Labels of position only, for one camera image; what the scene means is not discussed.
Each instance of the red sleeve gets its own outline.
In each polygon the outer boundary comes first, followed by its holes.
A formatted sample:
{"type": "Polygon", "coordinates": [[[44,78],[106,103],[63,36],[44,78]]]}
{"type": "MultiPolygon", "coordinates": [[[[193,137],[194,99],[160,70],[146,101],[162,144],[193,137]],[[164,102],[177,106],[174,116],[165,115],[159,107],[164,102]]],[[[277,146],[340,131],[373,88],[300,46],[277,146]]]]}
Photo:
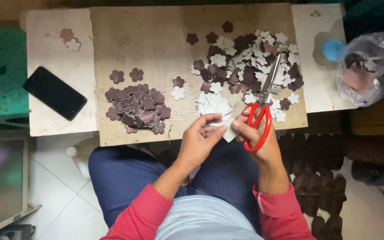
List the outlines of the red sleeve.
{"type": "Polygon", "coordinates": [[[285,194],[262,194],[257,191],[256,185],[253,187],[253,194],[259,203],[260,225],[264,239],[315,239],[300,210],[291,183],[285,194]]]}
{"type": "Polygon", "coordinates": [[[173,201],[147,184],[100,240],[152,240],[172,205],[173,201]]]}

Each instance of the person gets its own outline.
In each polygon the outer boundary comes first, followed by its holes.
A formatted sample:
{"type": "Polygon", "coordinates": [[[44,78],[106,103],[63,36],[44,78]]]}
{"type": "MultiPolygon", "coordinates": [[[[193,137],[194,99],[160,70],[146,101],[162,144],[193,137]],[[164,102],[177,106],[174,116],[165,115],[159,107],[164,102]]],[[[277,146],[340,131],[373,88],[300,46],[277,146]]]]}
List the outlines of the person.
{"type": "MultiPolygon", "coordinates": [[[[186,129],[169,168],[127,146],[99,147],[89,159],[90,177],[109,231],[115,239],[314,239],[282,164],[272,126],[264,145],[254,146],[265,120],[246,124],[251,107],[232,122],[236,143],[221,140],[221,114],[199,117],[186,129]],[[191,184],[181,186],[201,165],[191,184]]],[[[255,113],[253,121],[259,114],[255,113]]]]}

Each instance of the phone screen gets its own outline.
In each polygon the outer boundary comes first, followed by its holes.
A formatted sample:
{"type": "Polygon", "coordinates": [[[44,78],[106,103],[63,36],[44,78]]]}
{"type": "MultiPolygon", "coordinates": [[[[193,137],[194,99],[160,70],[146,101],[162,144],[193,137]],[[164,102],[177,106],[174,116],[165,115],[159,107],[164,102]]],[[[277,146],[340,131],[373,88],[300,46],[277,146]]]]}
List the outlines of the phone screen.
{"type": "Polygon", "coordinates": [[[44,67],[38,67],[23,88],[69,121],[87,102],[85,96],[44,67]]]}

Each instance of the navy blue pants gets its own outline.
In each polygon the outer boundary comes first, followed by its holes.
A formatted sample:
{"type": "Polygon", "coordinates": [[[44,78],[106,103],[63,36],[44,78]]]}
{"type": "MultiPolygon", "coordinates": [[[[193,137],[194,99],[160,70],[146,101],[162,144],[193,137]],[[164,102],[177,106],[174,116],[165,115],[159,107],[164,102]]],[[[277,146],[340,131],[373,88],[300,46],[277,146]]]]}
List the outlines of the navy blue pants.
{"type": "MultiPolygon", "coordinates": [[[[127,146],[98,147],[88,161],[91,181],[106,224],[110,228],[148,183],[166,170],[147,153],[127,146]]],[[[252,187],[257,184],[256,163],[244,145],[221,140],[201,165],[192,183],[180,186],[174,198],[209,195],[242,212],[258,232],[259,214],[252,187]]]]}

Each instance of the white table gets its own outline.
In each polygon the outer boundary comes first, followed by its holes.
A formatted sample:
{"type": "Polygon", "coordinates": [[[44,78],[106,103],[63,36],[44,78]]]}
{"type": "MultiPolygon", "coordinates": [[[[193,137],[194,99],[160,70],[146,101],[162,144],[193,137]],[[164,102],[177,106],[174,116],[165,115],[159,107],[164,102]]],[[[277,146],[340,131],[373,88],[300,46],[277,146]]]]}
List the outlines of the white table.
{"type": "MultiPolygon", "coordinates": [[[[292,6],[304,85],[306,112],[326,112],[356,108],[340,96],[335,85],[336,63],[321,54],[328,38],[345,42],[340,4],[292,6]],[[320,16],[311,16],[314,11],[320,16]]],[[[74,120],[67,121],[34,96],[29,95],[31,136],[99,130],[97,121],[94,48],[88,9],[33,10],[22,15],[27,34],[28,76],[44,66],[87,97],[88,102],[74,120]],[[61,27],[75,29],[81,42],[79,52],[69,52],[59,37],[61,27]]]]}

